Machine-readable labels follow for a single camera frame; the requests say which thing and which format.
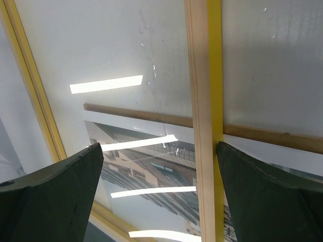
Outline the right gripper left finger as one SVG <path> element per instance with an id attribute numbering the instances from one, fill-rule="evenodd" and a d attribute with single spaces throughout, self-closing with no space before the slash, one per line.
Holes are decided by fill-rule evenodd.
<path id="1" fill-rule="evenodd" d="M 1 183 L 1 241 L 83 241 L 102 165 L 95 143 Z"/>

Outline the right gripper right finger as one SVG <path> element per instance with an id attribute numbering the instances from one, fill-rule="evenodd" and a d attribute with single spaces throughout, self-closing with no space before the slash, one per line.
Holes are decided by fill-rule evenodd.
<path id="1" fill-rule="evenodd" d="M 238 241 L 322 241 L 322 177 L 285 171 L 218 142 Z"/>

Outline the yellow wooden picture frame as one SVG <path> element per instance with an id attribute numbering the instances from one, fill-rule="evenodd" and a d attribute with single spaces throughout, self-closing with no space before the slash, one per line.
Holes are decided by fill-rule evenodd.
<path id="1" fill-rule="evenodd" d="M 223 139 L 220 1 L 185 1 L 203 241 L 224 240 L 224 188 L 216 145 Z M 54 161 L 66 158 L 48 98 L 14 1 L 1 1 L 1 22 Z"/>

